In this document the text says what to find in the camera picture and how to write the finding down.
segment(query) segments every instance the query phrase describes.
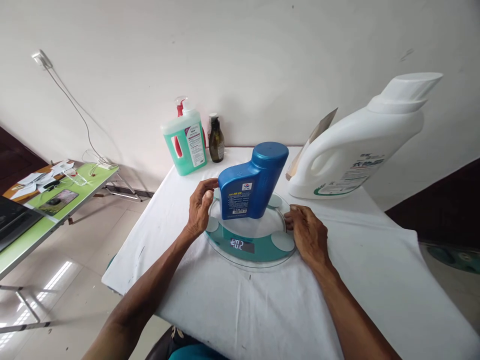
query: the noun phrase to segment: metal table leg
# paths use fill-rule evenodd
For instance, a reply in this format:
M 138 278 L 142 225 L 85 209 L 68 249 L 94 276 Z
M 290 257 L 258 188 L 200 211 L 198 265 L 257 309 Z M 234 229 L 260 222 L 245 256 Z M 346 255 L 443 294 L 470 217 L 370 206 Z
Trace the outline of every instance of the metal table leg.
M 113 183 L 118 183 L 119 181 L 121 181 L 122 183 L 125 183 L 126 187 L 132 192 L 132 195 L 126 194 L 123 192 L 112 191 L 108 187 L 106 188 L 107 191 L 112 195 L 123 196 L 125 198 L 136 199 L 136 200 L 139 200 L 140 202 L 143 202 L 143 200 L 138 196 L 137 192 L 130 186 L 127 180 L 121 177 L 118 172 L 116 173 L 116 175 L 120 178 L 120 180 L 110 180 L 109 183 L 113 184 Z
M 26 306 L 30 314 L 33 315 L 35 318 L 34 323 L 30 324 L 21 324 L 21 325 L 14 325 L 14 326 L 5 326 L 5 327 L 0 327 L 0 334 L 5 334 L 5 333 L 11 333 L 11 332 L 19 332 L 23 330 L 28 330 L 28 329 L 36 329 L 36 328 L 46 328 L 50 326 L 50 321 L 44 321 L 41 322 L 39 316 L 37 313 L 32 309 L 30 306 L 29 302 L 27 299 L 25 299 L 24 295 L 20 292 L 23 289 L 23 286 L 4 286 L 0 285 L 0 290 L 5 290 L 5 291 L 13 291 L 15 294 L 18 296 L 20 301 Z

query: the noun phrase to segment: wooden door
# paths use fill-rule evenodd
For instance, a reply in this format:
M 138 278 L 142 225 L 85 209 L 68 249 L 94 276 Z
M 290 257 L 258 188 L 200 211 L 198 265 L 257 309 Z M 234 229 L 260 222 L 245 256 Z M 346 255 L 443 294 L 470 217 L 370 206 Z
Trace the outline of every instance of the wooden door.
M 0 196 L 12 185 L 48 165 L 0 127 Z

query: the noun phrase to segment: hand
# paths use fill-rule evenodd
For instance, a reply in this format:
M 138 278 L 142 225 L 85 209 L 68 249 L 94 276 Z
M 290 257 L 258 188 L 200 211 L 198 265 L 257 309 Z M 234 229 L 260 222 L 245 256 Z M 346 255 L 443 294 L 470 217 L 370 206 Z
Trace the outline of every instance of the hand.
M 293 230 L 296 247 L 308 266 L 319 262 L 321 265 L 330 264 L 328 229 L 309 207 L 290 205 L 290 212 L 285 214 L 285 224 L 287 230 Z
M 219 180 L 214 177 L 200 181 L 190 196 L 188 223 L 185 229 L 195 236 L 195 239 L 205 231 L 209 223 L 209 208 L 214 201 L 214 189 L 219 187 Z

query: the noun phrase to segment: blue clothing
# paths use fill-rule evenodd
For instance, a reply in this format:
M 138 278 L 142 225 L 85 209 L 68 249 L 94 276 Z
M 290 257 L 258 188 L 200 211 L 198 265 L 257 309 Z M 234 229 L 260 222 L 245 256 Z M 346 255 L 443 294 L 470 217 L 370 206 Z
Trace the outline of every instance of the blue clothing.
M 207 345 L 198 343 L 188 345 L 175 350 L 168 360 L 228 360 L 225 356 L 219 354 Z

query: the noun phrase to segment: laptop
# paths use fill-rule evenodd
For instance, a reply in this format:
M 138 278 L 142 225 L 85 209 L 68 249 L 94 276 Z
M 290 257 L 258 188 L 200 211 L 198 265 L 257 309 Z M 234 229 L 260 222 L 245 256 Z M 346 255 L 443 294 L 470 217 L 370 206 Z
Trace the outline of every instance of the laptop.
M 0 252 L 41 218 L 38 212 L 0 196 Z

